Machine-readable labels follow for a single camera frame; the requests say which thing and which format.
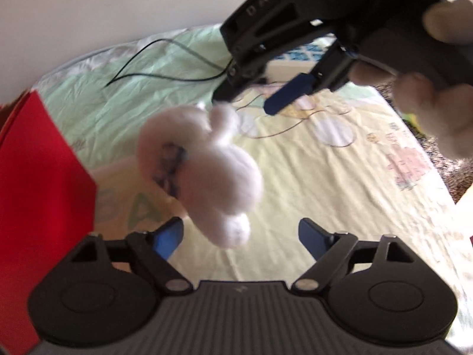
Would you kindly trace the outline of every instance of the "white wall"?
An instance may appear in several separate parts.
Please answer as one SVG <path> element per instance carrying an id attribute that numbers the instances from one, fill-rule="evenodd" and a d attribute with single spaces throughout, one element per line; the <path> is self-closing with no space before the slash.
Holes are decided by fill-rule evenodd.
<path id="1" fill-rule="evenodd" d="M 84 53 L 222 22 L 244 0 L 0 0 L 0 103 Z"/>

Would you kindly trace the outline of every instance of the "screw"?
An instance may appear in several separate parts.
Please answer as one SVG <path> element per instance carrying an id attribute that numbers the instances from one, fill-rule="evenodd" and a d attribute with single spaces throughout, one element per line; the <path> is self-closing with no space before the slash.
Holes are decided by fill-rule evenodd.
<path id="1" fill-rule="evenodd" d="M 166 283 L 166 288 L 169 291 L 182 292 L 187 290 L 191 285 L 184 279 L 172 279 Z"/>
<path id="2" fill-rule="evenodd" d="M 319 282 L 314 279 L 299 279 L 294 285 L 299 291 L 315 291 L 319 288 Z"/>
<path id="3" fill-rule="evenodd" d="M 266 50 L 266 47 L 264 46 L 264 44 L 260 44 L 254 50 L 255 52 L 260 53 L 260 52 L 264 52 Z"/>
<path id="4" fill-rule="evenodd" d="M 248 291 L 248 287 L 245 286 L 245 285 L 242 285 L 240 287 L 235 288 L 235 291 L 239 292 L 239 293 L 244 293 L 244 292 Z"/>

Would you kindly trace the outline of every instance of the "plush bunny ear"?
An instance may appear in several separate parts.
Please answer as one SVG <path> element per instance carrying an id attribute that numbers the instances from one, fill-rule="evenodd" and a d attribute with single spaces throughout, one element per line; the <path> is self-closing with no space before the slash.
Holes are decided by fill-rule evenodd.
<path id="1" fill-rule="evenodd" d="M 231 104 L 215 104 L 209 113 L 210 140 L 221 144 L 229 144 L 238 132 L 240 120 Z"/>

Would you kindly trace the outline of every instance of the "blue patterned fabric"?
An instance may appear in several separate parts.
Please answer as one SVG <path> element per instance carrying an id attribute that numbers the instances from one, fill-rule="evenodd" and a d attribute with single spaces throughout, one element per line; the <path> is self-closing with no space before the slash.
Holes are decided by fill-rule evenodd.
<path id="1" fill-rule="evenodd" d="M 302 45 L 289 52 L 286 52 L 275 60 L 298 60 L 298 61 L 318 61 L 323 55 L 323 49 L 316 44 Z"/>

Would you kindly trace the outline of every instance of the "carpet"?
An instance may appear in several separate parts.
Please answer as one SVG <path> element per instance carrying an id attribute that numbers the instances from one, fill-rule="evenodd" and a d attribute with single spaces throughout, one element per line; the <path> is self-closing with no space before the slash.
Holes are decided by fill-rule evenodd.
<path id="1" fill-rule="evenodd" d="M 391 84 L 382 84 L 377 86 L 376 89 L 394 107 L 391 100 Z M 453 201 L 457 203 L 473 183 L 473 158 L 450 160 L 443 157 L 438 150 L 435 138 L 422 135 L 410 123 L 404 122 L 429 156 L 448 188 Z"/>

